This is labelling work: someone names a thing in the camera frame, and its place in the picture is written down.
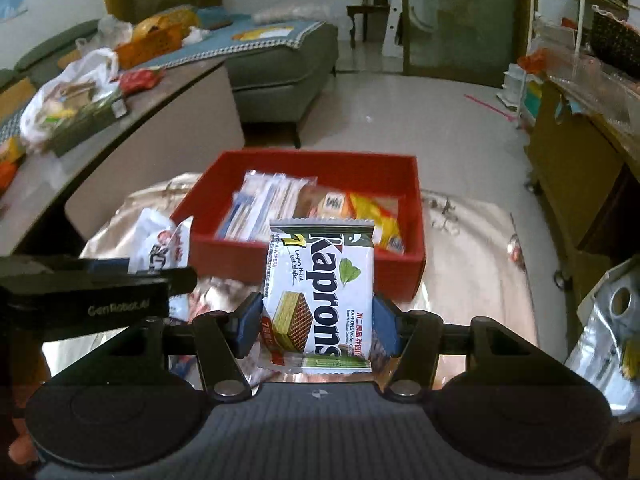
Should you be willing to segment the person's hand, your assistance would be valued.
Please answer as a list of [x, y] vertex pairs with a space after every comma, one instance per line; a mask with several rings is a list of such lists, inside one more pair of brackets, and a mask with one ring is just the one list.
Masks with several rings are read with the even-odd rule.
[[[12, 408], [24, 408], [29, 398], [51, 374], [39, 342], [24, 341], [14, 344], [11, 351]], [[17, 437], [9, 445], [8, 456], [18, 466], [25, 466], [37, 459], [35, 445], [26, 430], [24, 417], [12, 416]]]

